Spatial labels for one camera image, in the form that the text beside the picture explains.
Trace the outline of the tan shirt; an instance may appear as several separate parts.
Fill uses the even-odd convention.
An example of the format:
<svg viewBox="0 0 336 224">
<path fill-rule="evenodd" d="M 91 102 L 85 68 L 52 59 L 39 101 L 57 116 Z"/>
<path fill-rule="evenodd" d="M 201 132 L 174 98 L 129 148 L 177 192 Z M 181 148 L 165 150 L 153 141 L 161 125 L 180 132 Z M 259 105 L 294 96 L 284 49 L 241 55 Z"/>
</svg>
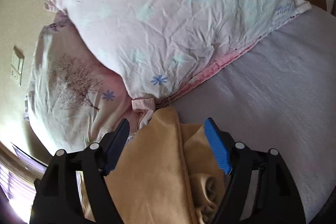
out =
<svg viewBox="0 0 336 224">
<path fill-rule="evenodd" d="M 157 110 L 105 178 L 124 223 L 210 223 L 224 196 L 224 173 L 200 124 Z"/>
</svg>

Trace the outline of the tree print pillow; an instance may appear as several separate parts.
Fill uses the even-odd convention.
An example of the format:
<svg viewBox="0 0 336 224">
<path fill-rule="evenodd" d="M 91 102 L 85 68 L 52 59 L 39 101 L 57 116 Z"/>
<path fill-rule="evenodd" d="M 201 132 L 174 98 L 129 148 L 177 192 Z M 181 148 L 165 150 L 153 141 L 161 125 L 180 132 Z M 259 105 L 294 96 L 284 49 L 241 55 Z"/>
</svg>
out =
<svg viewBox="0 0 336 224">
<path fill-rule="evenodd" d="M 153 100 L 130 98 L 122 78 L 94 57 L 62 12 L 43 27 L 31 67 L 28 114 L 50 154 L 81 151 L 122 119 L 135 133 L 148 124 L 154 110 Z"/>
</svg>

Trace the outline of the black television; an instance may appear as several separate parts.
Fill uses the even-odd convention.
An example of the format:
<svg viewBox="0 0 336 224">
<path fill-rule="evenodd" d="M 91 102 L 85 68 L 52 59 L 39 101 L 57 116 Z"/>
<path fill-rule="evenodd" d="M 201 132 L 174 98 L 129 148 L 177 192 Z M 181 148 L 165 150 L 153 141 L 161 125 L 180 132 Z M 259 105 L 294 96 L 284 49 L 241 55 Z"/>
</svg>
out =
<svg viewBox="0 0 336 224">
<path fill-rule="evenodd" d="M 15 144 L 11 143 L 17 157 L 25 164 L 25 166 L 35 173 L 44 174 L 47 170 L 47 165 L 45 163 L 35 159 L 34 157 L 30 156 L 29 154 L 25 153 Z"/>
</svg>

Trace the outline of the grey bed sheet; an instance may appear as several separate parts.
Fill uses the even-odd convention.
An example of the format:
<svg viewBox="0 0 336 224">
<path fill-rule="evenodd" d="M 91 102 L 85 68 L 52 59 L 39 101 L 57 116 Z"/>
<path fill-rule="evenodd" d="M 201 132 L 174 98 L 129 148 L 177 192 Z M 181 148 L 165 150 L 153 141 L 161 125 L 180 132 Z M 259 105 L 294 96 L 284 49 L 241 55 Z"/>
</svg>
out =
<svg viewBox="0 0 336 224">
<path fill-rule="evenodd" d="M 335 17 L 312 7 L 175 102 L 182 120 L 213 117 L 251 148 L 276 147 L 286 174 L 260 167 L 249 223 L 335 223 Z"/>
</svg>

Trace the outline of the window with curtain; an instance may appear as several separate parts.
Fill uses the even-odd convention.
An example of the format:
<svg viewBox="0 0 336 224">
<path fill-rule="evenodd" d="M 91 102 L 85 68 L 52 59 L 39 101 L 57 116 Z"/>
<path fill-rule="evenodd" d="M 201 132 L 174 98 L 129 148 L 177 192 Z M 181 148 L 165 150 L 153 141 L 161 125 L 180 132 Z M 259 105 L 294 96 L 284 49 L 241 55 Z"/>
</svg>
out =
<svg viewBox="0 0 336 224">
<path fill-rule="evenodd" d="M 34 181 L 43 175 L 29 170 L 15 151 L 1 144 L 1 189 L 19 221 L 29 223 L 36 195 Z"/>
</svg>

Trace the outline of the pink floral pillow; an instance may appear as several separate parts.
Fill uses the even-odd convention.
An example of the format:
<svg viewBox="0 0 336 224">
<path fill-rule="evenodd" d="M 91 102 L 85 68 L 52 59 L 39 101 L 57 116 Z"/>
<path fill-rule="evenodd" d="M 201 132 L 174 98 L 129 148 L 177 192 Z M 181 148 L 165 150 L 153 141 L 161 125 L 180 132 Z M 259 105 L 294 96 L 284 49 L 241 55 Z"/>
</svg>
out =
<svg viewBox="0 0 336 224">
<path fill-rule="evenodd" d="M 197 87 L 292 19 L 304 0 L 48 0 L 129 96 L 157 106 Z"/>
</svg>

